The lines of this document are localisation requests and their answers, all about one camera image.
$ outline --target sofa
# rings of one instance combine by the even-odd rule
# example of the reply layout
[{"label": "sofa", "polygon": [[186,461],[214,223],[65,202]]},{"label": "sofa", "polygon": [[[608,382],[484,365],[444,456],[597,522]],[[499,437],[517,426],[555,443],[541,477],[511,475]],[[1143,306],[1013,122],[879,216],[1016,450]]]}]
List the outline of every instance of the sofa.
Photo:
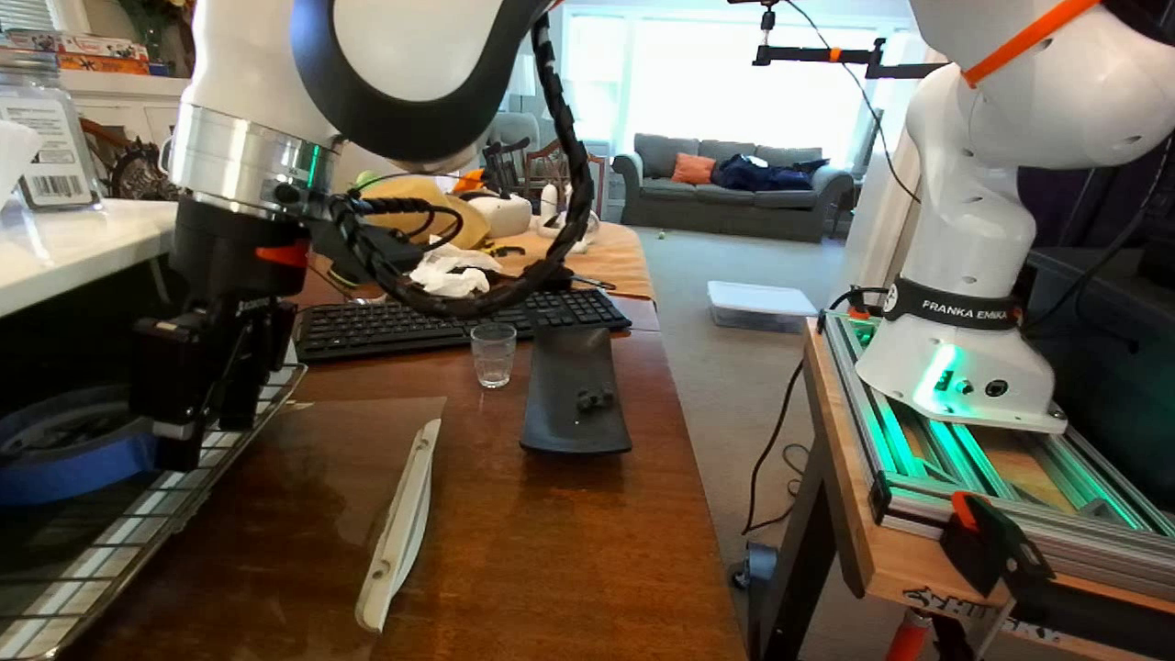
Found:
[{"label": "sofa", "polygon": [[[858,180],[830,166],[822,145],[765,145],[733,138],[689,138],[636,133],[630,154],[612,158],[624,176],[624,223],[686,226],[761,237],[845,234],[858,202]],[[683,176],[689,166],[752,158],[771,172],[793,172],[782,187],[732,187],[716,176]]]}]

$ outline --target keyboard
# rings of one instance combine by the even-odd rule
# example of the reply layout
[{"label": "keyboard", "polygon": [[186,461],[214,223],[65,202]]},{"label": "keyboard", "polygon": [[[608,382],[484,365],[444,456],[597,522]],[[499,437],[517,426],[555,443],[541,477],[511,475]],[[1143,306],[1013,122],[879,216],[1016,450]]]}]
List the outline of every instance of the keyboard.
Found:
[{"label": "keyboard", "polygon": [[[517,325],[530,340],[537,325],[608,325],[629,331],[630,320],[601,289],[531,289],[522,302],[484,314]],[[383,306],[307,306],[301,308],[293,350],[301,365],[389,356],[389,351],[426,351],[471,344],[471,325],[476,320],[439,320],[413,312],[400,302]]]}]

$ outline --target blue tape roll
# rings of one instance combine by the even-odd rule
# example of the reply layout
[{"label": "blue tape roll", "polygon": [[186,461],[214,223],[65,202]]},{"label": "blue tape roll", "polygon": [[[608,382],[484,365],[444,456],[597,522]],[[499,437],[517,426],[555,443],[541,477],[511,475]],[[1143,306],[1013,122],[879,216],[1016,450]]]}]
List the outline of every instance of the blue tape roll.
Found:
[{"label": "blue tape roll", "polygon": [[0,505],[78,498],[155,469],[151,421],[126,390],[73,390],[0,418]]}]

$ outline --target orange accent ring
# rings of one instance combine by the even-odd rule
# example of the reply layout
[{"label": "orange accent ring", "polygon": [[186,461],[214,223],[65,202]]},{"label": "orange accent ring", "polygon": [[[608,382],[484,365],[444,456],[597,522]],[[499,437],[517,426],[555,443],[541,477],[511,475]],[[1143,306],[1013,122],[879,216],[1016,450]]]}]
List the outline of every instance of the orange accent ring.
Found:
[{"label": "orange accent ring", "polygon": [[257,246],[257,260],[279,264],[279,269],[304,269],[307,264],[307,241],[293,246]]},{"label": "orange accent ring", "polygon": [[1067,25],[1073,18],[1078,18],[1087,7],[1095,7],[1096,0],[1056,0],[1045,16],[1040,16],[1035,21],[1028,21],[1021,34],[1013,34],[1011,40],[1002,40],[995,51],[986,51],[981,62],[967,67],[962,76],[968,88],[976,88],[983,76],[992,76],[995,71],[1011,67],[1013,60],[1021,60],[1028,47],[1035,47],[1040,40],[1045,40],[1051,34],[1056,34],[1062,25]]},{"label": "orange accent ring", "polygon": [[967,493],[950,494],[950,510],[967,533],[981,533],[981,516],[968,510]]}]

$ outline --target clear plastic cup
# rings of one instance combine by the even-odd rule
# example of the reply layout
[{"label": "clear plastic cup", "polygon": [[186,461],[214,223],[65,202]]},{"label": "clear plastic cup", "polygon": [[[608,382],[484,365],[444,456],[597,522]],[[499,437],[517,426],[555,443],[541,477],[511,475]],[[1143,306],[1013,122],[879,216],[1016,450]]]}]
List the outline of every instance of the clear plastic cup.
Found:
[{"label": "clear plastic cup", "polygon": [[476,322],[471,325],[472,373],[481,390],[504,390],[515,373],[517,325]]}]

